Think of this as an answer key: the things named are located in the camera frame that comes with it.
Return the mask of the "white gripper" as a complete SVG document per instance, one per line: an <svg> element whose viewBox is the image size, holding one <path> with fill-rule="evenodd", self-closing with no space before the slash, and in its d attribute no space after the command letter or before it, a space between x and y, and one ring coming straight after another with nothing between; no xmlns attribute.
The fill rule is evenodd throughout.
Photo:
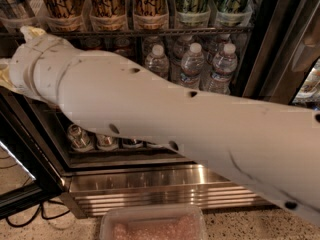
<svg viewBox="0 0 320 240"><path fill-rule="evenodd" d="M25 42L11 57L0 59L0 86L18 94L32 94L29 72L39 52L33 52L28 44L45 35L46 31L38 27L22 26L20 32Z"/></svg>

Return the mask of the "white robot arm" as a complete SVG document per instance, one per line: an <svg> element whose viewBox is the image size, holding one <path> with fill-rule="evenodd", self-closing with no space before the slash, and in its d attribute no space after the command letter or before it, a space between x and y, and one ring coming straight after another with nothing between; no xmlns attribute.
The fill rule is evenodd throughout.
<svg viewBox="0 0 320 240"><path fill-rule="evenodd" d="M318 112L188 89L41 28L1 61L1 84L81 128L159 144L320 225Z"/></svg>

